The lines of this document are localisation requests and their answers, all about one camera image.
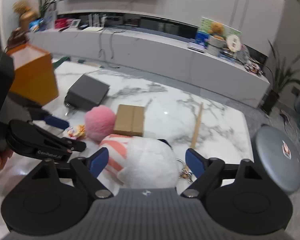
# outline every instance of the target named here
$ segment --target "pink fluffy ball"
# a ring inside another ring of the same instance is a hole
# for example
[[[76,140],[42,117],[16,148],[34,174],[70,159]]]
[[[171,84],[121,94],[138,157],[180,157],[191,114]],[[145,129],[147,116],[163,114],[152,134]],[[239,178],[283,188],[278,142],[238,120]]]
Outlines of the pink fluffy ball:
[[[92,140],[100,142],[113,133],[114,122],[115,114],[109,107],[94,107],[86,113],[86,134]]]

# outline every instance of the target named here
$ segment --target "black plant pot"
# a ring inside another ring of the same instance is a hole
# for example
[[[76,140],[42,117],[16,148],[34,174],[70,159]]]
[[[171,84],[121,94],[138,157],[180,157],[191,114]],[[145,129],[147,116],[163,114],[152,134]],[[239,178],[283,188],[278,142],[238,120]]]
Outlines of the black plant pot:
[[[275,103],[278,101],[279,95],[271,90],[264,101],[263,105],[261,106],[261,109],[266,113],[270,114],[272,111],[272,107],[274,107]]]

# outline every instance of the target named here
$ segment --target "cable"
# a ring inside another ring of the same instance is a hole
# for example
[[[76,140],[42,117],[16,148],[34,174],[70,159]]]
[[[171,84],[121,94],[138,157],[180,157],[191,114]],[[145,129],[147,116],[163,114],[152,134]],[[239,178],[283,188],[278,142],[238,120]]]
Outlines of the cable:
[[[289,122],[290,127],[293,129],[293,126],[290,123],[288,115],[282,109],[280,110],[280,114],[279,115],[283,118],[284,130],[286,131],[286,133],[287,133],[287,129],[286,129],[287,121]]]
[[[271,75],[272,75],[272,86],[274,86],[274,75],[273,75],[273,72],[271,71],[270,68],[268,68],[266,65],[264,65],[267,69],[269,69],[269,71],[271,72]]]
[[[273,124],[271,122],[271,119],[270,119],[270,116],[266,114],[266,117],[269,119],[269,122],[270,122],[271,126],[273,126]]]
[[[99,50],[99,52],[98,52],[98,58],[101,57],[102,52],[103,52],[103,57],[104,57],[103,61],[107,64],[107,66],[108,66],[109,68],[113,68],[113,69],[115,69],[115,68],[120,68],[119,66],[118,66],[118,67],[112,67],[112,66],[106,61],[106,51],[102,48],[102,43],[101,43],[101,36],[102,36],[103,32],[106,30],[106,28],[107,28],[107,27],[105,27],[104,29],[102,29],[102,32],[101,32],[100,35],[99,35],[99,48],[100,48],[100,50]]]
[[[297,111],[296,110],[296,103],[297,103],[298,98],[299,98],[299,96],[295,96],[294,101],[293,101],[293,108],[294,108],[295,111]]]
[[[113,46],[112,46],[112,39],[113,39],[113,35],[115,34],[115,33],[124,33],[124,32],[126,32],[126,30],[125,31],[121,31],[121,32],[114,32],[114,33],[111,33],[111,35],[110,35],[110,50],[111,50],[111,59],[113,59],[114,58],[114,49],[113,49]]]

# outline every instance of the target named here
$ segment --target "cardboard box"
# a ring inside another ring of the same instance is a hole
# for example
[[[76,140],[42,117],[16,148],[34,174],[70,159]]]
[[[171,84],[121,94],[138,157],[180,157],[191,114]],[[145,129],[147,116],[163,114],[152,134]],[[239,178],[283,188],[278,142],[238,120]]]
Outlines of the cardboard box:
[[[143,136],[144,107],[119,105],[114,133],[126,136]]]
[[[22,44],[7,54],[13,58],[15,79],[11,92],[45,105],[58,97],[58,87],[49,52]]]

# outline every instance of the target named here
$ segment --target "stuffed teddy bear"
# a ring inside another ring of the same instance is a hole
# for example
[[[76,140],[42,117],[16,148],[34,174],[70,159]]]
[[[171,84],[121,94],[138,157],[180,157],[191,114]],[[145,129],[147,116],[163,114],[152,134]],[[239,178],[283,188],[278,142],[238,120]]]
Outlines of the stuffed teddy bear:
[[[216,39],[224,40],[222,37],[224,30],[225,29],[221,23],[213,22],[211,23],[210,30],[208,30],[208,34],[212,35]]]
[[[162,141],[110,134],[99,147],[108,149],[109,161],[105,169],[124,187],[169,188],[177,185],[176,156]]]

